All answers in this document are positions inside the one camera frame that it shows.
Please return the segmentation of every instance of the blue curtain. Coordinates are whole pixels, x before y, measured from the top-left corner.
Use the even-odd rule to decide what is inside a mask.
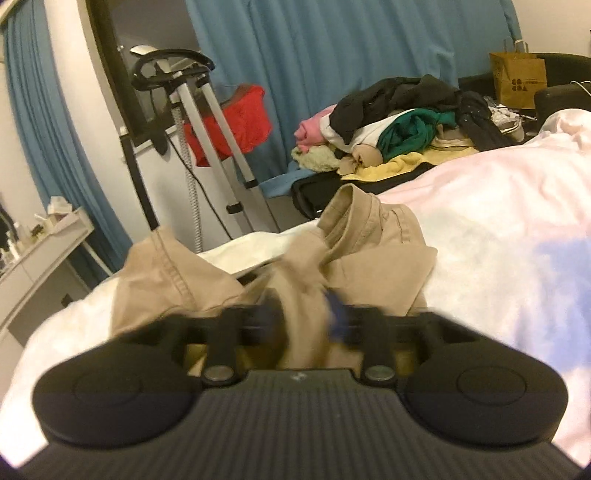
[[[41,201],[47,205],[50,197],[63,196],[74,207],[84,207],[96,228],[90,245],[111,270],[119,270],[131,240],[100,188],[72,124],[43,0],[24,0],[17,6],[8,18],[4,40],[12,111]],[[74,266],[85,269],[83,263]],[[87,271],[81,274],[88,282]]]
[[[298,123],[386,77],[453,85],[490,71],[519,38],[511,0],[186,0],[216,85],[267,90],[274,132],[250,156],[259,181],[287,171]]]

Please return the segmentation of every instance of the beige pants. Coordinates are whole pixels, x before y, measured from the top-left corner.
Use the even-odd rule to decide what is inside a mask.
[[[279,355],[264,354],[264,348],[247,352],[250,367],[354,368],[358,352],[329,343],[327,288],[346,304],[404,316],[425,306],[421,289],[436,255],[408,207],[382,205],[353,185],[337,192],[316,230],[297,237],[246,288],[161,228],[130,250],[119,274],[112,334],[170,312],[214,316],[222,307],[256,304],[272,292],[284,311],[288,341]],[[276,365],[269,363],[271,356],[280,359]]]

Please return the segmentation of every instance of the paper bag handle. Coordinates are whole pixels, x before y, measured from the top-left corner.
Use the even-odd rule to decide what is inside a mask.
[[[509,52],[509,50],[507,49],[507,40],[510,40],[511,43],[513,43],[512,48],[515,49],[515,52],[516,53],[519,53],[518,50],[517,50],[517,45],[520,44],[520,43],[523,44],[523,51],[524,51],[524,53],[529,53],[530,52],[530,46],[528,45],[528,43],[525,40],[519,39],[519,40],[515,40],[515,42],[513,42],[513,39],[511,37],[507,37],[506,39],[503,40],[503,44],[504,44],[503,46],[505,47],[505,53]]]

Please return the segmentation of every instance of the white sneaker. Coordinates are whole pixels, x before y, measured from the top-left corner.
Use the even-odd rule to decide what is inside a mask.
[[[492,113],[492,122],[501,130],[503,135],[511,137],[516,142],[523,142],[525,131],[518,113],[512,112],[504,105],[489,107]]]

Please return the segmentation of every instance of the brown paper bag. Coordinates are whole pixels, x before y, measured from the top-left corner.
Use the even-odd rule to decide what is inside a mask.
[[[548,88],[546,65],[535,53],[491,53],[496,99],[509,108],[535,109],[534,95]]]

